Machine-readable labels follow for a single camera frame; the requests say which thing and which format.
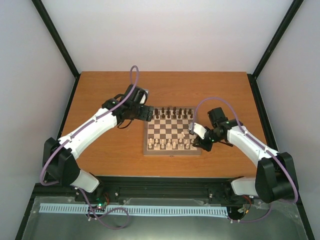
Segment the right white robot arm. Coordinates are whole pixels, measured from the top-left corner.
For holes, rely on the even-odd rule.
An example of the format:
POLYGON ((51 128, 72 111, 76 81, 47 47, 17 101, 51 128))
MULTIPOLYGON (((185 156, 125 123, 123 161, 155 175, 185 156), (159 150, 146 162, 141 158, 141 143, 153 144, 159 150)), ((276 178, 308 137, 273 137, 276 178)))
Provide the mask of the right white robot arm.
POLYGON ((299 198, 298 181, 292 156, 268 147, 237 119, 229 120, 222 108, 207 113, 212 128, 195 121, 189 124, 189 133, 196 138, 193 146, 207 152, 213 144, 222 143, 237 147, 256 167, 255 177, 236 177, 226 185, 226 195, 253 196, 265 203, 277 200, 296 203, 299 198))

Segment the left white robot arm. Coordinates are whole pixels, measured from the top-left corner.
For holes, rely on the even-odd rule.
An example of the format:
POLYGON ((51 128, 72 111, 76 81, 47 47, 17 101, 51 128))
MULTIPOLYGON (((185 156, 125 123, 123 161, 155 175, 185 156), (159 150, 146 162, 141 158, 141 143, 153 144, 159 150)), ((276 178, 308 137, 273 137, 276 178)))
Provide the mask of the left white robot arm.
POLYGON ((110 129, 120 127, 124 121, 151 121, 154 108, 146 105, 148 93, 148 90, 131 84, 124 94, 108 99, 71 133, 59 139, 47 139, 43 149, 41 184, 72 186, 86 191, 92 201, 101 200, 104 188, 93 174, 78 166, 77 159, 96 139, 110 129))

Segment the dark chess pieces row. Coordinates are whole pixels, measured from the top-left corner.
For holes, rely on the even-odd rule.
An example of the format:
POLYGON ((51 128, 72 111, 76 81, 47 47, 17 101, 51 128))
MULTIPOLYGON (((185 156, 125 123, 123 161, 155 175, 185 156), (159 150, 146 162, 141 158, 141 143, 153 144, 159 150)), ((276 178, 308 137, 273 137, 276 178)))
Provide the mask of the dark chess pieces row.
POLYGON ((153 110, 153 120, 192 120, 195 116, 194 107, 160 106, 153 110))

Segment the wooden chess board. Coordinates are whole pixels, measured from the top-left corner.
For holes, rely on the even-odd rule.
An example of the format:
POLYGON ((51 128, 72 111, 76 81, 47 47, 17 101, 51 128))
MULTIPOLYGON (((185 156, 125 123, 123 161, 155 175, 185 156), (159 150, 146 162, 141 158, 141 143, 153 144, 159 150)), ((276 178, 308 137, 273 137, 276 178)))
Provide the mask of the wooden chess board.
POLYGON ((152 119, 144 123, 143 154, 145 156, 199 156, 201 149, 193 147, 195 135, 189 134, 189 124, 193 119, 152 119), (167 143, 176 142, 176 149, 167 149, 167 143))

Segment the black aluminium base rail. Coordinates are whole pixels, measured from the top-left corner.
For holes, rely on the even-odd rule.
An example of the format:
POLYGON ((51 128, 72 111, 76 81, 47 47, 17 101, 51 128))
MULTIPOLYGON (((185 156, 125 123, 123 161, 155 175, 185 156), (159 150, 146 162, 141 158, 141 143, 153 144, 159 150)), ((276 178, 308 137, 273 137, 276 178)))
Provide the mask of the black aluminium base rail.
POLYGON ((129 199, 192 199, 209 204, 235 206, 244 203, 243 194, 235 194, 231 178, 173 178, 173 177, 107 177, 93 192, 82 194, 72 186, 43 186, 37 183, 31 196, 75 197, 77 202, 123 204, 129 199))

